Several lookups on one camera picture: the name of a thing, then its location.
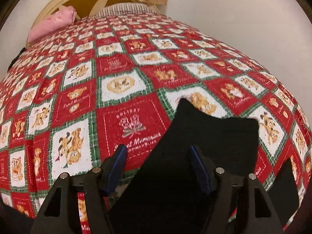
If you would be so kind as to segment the black pants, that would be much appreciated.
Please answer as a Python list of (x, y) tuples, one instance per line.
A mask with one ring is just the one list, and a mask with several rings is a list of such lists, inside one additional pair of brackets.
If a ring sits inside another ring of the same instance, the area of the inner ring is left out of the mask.
[[(170, 127), (109, 211), (116, 233), (203, 233), (209, 197), (192, 166), (191, 146), (215, 166), (247, 176), (255, 169), (259, 122), (215, 118), (181, 99)], [(299, 206), (292, 173), (286, 161), (266, 191), (282, 228)]]

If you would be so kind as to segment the red teddy bear patchwork bedspread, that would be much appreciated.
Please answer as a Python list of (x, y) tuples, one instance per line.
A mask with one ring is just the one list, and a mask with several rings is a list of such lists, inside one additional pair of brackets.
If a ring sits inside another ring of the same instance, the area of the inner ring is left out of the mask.
[(170, 127), (181, 99), (215, 118), (254, 118), (252, 173), (268, 191), (291, 163), (299, 206), (311, 178), (311, 128), (264, 66), (159, 14), (85, 18), (27, 48), (1, 82), (1, 206), (22, 225), (39, 213), (63, 172), (85, 174), (120, 144), (128, 158), (108, 214)]

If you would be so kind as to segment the black object beside bed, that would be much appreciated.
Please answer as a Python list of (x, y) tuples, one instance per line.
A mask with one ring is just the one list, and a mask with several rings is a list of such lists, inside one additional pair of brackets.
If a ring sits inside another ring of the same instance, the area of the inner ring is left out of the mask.
[(12, 66), (14, 65), (14, 63), (19, 59), (19, 57), (21, 56), (21, 54), (26, 50), (26, 48), (24, 47), (20, 52), (19, 54), (11, 61), (8, 69), (7, 69), (7, 72), (10, 71), (10, 69), (12, 68)]

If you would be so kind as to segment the pink pillow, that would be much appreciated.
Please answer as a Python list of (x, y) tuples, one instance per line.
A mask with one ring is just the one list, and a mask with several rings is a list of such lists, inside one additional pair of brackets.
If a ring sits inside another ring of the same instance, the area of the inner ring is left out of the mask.
[(52, 32), (73, 25), (76, 15), (77, 12), (72, 6), (64, 7), (49, 15), (30, 29), (27, 44), (32, 44)]

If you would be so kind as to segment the striped grey pillow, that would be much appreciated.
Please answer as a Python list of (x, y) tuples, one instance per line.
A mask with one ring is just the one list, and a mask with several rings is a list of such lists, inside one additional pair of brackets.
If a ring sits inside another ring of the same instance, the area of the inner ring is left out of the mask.
[(107, 16), (127, 15), (127, 14), (157, 14), (158, 12), (149, 8), (143, 3), (116, 3), (102, 8), (95, 18), (100, 19)]

